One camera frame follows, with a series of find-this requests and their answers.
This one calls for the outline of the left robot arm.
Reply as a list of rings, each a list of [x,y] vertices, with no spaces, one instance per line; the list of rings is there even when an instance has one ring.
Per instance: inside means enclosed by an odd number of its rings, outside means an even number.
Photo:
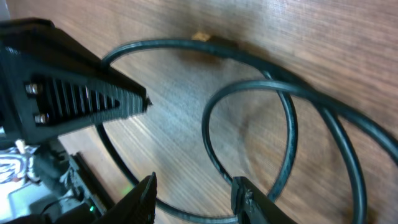
[[[1,178],[44,185],[27,192],[16,223],[153,223],[157,180],[113,202],[59,136],[145,113],[146,89],[46,19],[1,22]]]

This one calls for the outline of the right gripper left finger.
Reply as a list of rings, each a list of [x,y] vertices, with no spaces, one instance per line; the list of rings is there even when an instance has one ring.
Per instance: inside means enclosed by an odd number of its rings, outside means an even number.
[[[157,177],[151,173],[91,224],[154,224]]]

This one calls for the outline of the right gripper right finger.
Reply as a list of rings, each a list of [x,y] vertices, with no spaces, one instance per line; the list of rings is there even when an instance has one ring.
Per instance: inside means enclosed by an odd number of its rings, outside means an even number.
[[[296,224],[246,177],[234,177],[231,209],[239,224]]]

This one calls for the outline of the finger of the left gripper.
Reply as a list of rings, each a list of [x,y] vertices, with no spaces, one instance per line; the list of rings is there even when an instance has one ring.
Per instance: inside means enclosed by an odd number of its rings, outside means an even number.
[[[46,19],[1,22],[1,145],[146,112],[146,89]]]

